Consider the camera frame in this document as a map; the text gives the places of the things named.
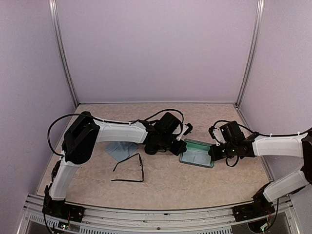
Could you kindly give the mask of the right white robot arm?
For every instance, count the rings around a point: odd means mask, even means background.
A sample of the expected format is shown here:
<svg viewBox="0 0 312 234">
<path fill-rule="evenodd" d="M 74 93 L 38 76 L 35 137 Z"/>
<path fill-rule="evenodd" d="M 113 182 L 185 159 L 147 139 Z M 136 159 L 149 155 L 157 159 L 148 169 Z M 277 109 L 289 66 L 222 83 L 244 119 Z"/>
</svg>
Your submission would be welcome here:
<svg viewBox="0 0 312 234">
<path fill-rule="evenodd" d="M 303 166 L 290 174 L 266 185 L 260 196 L 249 206 L 253 216 L 260 216 L 268 209 L 268 202 L 300 190 L 312 183 L 312 132 L 293 136 L 260 136 L 252 134 L 246 139 L 242 133 L 239 141 L 228 136 L 220 144 L 212 145 L 208 151 L 212 161 L 237 157 L 291 156 L 303 159 Z"/>
</svg>

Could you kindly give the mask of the grey green glasses case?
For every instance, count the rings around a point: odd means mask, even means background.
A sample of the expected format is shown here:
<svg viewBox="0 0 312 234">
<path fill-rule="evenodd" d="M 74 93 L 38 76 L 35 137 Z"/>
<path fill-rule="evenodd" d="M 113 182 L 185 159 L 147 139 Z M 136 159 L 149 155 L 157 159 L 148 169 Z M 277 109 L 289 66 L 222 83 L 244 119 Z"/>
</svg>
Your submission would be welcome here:
<svg viewBox="0 0 312 234">
<path fill-rule="evenodd" d="M 213 168 L 214 162 L 209 155 L 212 144 L 192 139 L 185 139 L 186 152 L 179 156 L 179 162 L 204 168 Z"/>
</svg>

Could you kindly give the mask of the light blue cleaning cloth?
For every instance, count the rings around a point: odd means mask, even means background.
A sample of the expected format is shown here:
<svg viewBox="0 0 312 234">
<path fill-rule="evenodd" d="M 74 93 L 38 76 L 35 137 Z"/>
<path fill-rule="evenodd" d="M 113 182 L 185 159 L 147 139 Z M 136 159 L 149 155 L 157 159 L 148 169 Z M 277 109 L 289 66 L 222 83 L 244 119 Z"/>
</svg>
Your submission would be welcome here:
<svg viewBox="0 0 312 234">
<path fill-rule="evenodd" d="M 211 157 L 207 152 L 200 151 L 186 151 L 180 157 L 182 162 L 191 163 L 202 166 L 209 166 L 211 163 Z"/>
</svg>

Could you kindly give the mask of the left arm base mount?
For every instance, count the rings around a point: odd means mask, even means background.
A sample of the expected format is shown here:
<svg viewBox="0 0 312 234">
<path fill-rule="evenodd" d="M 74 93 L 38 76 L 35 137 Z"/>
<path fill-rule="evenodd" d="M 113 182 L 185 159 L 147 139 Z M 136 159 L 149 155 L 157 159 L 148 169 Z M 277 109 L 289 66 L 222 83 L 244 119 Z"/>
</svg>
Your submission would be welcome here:
<svg viewBox="0 0 312 234">
<path fill-rule="evenodd" d="M 49 188 L 46 186 L 43 200 L 42 213 L 52 217 L 73 222 L 82 222 L 85 208 L 78 205 L 71 205 L 64 200 L 53 200 L 49 195 Z"/>
</svg>

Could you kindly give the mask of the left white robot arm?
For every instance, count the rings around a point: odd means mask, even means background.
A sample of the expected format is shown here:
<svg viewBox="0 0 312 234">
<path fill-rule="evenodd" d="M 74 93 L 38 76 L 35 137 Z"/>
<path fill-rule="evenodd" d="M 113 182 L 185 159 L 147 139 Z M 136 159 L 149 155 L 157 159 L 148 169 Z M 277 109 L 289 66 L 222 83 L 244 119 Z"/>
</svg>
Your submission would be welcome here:
<svg viewBox="0 0 312 234">
<path fill-rule="evenodd" d="M 182 137 L 192 129 L 172 114 L 171 109 L 162 111 L 160 119 L 117 121 L 100 119 L 90 112 L 73 114 L 76 118 L 63 135 L 59 161 L 51 174 L 51 183 L 45 190 L 50 200 L 48 207 L 55 215 L 62 217 L 68 213 L 68 205 L 63 202 L 69 185 L 78 170 L 92 156 L 99 142 L 131 142 L 144 145 L 148 155 L 159 150 L 169 151 L 177 156 L 186 151 L 186 142 Z"/>
</svg>

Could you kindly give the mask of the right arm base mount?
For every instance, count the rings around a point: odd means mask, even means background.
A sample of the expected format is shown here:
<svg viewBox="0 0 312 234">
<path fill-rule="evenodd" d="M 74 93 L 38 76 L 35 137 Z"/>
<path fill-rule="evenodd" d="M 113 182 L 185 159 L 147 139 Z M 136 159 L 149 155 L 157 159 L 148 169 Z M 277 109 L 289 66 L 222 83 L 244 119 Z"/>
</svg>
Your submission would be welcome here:
<svg viewBox="0 0 312 234">
<path fill-rule="evenodd" d="M 232 208 L 236 222 L 266 216 L 275 212 L 273 203 L 264 197 L 263 192 L 264 188 L 258 190 L 253 196 L 252 203 L 237 205 Z"/>
</svg>

